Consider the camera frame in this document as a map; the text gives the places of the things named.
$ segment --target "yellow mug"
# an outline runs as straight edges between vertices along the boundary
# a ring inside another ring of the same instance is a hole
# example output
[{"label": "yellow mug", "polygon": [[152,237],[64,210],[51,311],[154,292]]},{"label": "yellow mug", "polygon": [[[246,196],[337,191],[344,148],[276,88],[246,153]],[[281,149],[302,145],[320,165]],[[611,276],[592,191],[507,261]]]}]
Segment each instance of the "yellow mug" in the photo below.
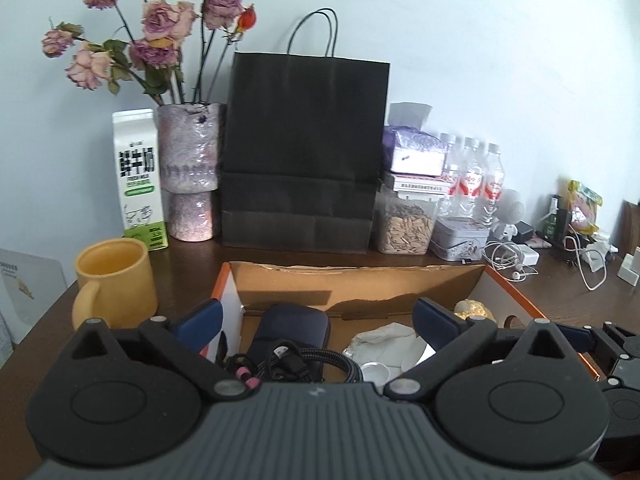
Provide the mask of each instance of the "yellow mug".
[{"label": "yellow mug", "polygon": [[149,253],[140,240],[113,238],[87,247],[76,258],[76,275],[74,330],[90,317],[110,328],[135,328],[158,309]]}]

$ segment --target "red rosebud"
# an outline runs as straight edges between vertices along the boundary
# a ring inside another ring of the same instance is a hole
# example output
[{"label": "red rosebud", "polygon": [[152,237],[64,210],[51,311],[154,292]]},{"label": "red rosebud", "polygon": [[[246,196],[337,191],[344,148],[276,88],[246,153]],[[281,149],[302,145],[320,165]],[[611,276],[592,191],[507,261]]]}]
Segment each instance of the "red rosebud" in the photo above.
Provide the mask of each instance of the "red rosebud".
[{"label": "red rosebud", "polygon": [[254,4],[251,4],[238,17],[238,24],[234,32],[243,34],[255,25],[256,19]]}]

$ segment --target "clear water bottle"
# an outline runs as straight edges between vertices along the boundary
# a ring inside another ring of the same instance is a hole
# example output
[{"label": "clear water bottle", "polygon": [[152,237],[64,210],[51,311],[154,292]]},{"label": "clear water bottle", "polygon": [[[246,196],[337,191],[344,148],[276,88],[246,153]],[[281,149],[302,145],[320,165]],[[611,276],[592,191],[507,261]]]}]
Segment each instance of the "clear water bottle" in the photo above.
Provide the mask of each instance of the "clear water bottle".
[{"label": "clear water bottle", "polygon": [[500,160],[500,146],[498,144],[489,144],[484,171],[480,199],[476,205],[474,218],[483,226],[491,227],[504,184],[504,167]]},{"label": "clear water bottle", "polygon": [[457,193],[458,216],[464,218],[473,218],[476,199],[480,194],[484,167],[482,158],[478,153],[479,144],[480,142],[472,137],[465,139],[465,148],[462,156],[464,163],[458,179]]},{"label": "clear water bottle", "polygon": [[456,145],[456,136],[453,134],[440,134],[440,140],[447,143],[449,151],[444,161],[442,169],[442,179],[449,183],[449,194],[440,200],[439,216],[455,216],[456,211],[456,189],[460,177],[460,165],[462,150]]}]

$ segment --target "vase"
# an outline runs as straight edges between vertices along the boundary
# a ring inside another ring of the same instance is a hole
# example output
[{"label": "vase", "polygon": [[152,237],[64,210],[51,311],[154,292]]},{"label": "vase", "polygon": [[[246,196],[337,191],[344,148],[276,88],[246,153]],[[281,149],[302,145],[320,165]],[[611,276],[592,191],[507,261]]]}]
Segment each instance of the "vase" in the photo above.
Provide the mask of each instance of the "vase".
[{"label": "vase", "polygon": [[218,188],[223,104],[158,107],[158,143],[162,189],[191,194]]},{"label": "vase", "polygon": [[225,105],[158,108],[160,183],[170,192],[168,232],[201,242],[216,234],[212,192],[218,188]]}]

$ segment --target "white speaker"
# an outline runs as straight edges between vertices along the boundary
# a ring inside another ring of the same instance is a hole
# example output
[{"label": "white speaker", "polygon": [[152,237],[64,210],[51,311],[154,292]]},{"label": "white speaker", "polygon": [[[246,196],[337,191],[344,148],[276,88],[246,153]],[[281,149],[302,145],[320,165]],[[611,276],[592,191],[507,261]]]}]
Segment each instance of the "white speaker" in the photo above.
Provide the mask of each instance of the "white speaker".
[{"label": "white speaker", "polygon": [[518,233],[516,224],[522,221],[526,212],[520,194],[514,189],[503,189],[495,211],[498,222],[491,228],[494,237],[502,241],[511,240]]}]

